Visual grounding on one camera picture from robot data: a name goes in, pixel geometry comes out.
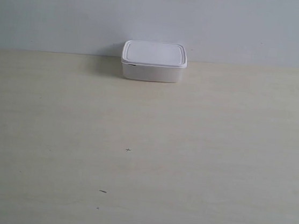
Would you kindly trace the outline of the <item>white lidded plastic container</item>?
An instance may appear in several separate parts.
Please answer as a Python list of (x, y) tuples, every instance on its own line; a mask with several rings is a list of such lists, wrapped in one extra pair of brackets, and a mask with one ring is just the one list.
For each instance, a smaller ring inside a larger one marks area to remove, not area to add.
[(129, 80), (177, 83), (187, 67), (186, 50), (182, 45), (128, 40), (122, 53), (122, 73)]

